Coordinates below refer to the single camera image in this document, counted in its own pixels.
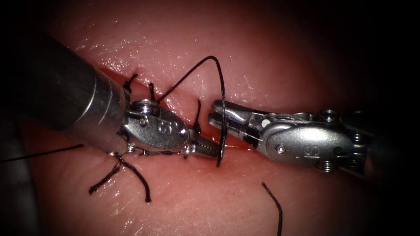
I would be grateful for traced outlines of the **left arm needle driver jaw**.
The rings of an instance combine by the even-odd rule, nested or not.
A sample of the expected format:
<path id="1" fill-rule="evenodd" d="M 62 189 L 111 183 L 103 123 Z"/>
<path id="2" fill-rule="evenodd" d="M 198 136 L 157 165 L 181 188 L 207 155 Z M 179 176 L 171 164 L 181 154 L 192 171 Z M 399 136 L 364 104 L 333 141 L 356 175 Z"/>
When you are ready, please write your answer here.
<path id="1" fill-rule="evenodd" d="M 195 156 L 205 159 L 217 159 L 219 145 L 212 140 L 198 136 L 195 141 Z"/>

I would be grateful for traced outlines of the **right arm needle driver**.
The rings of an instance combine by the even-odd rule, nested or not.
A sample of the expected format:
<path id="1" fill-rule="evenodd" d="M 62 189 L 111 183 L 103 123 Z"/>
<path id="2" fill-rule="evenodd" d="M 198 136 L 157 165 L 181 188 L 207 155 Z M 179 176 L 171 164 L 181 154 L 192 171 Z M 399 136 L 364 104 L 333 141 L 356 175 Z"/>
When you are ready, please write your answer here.
<path id="1" fill-rule="evenodd" d="M 362 129 L 366 113 L 339 115 L 325 109 L 318 114 L 274 114 L 255 117 L 247 142 L 271 160 L 322 172 L 338 168 L 358 177 L 366 174 L 365 163 L 373 135 Z"/>

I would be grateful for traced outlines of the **left arm needle driver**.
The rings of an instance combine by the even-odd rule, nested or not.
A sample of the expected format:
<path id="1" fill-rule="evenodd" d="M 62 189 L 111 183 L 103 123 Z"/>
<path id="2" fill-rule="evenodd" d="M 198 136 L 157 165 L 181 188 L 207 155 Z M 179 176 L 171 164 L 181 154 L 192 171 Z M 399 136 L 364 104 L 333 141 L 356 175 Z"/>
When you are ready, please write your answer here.
<path id="1" fill-rule="evenodd" d="M 155 156 L 187 155 L 192 151 L 191 131 L 185 122 L 149 99 L 129 105 L 117 134 L 127 144 L 126 153 Z"/>

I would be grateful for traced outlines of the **right arm needle driver jaw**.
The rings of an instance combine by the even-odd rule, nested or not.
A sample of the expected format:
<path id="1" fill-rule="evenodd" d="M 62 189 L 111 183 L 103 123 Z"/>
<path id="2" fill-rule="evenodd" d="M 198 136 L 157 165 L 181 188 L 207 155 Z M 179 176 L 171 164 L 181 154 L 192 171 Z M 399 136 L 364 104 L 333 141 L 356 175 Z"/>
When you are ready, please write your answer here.
<path id="1" fill-rule="evenodd" d="M 225 111 L 225 116 L 228 120 L 234 121 L 241 125 L 246 124 L 250 121 L 253 115 L 262 115 L 262 111 L 251 109 L 242 105 L 238 105 L 232 102 L 226 101 L 223 103 L 222 100 L 215 100 L 212 103 L 213 110 L 218 114 L 223 114 Z"/>
<path id="2" fill-rule="evenodd" d="M 222 115 L 218 113 L 209 113 L 208 122 L 213 127 L 221 130 Z M 260 142 L 260 125 L 253 123 L 239 124 L 233 120 L 226 120 L 228 134 L 235 138 L 247 142 L 251 147 L 257 148 Z"/>

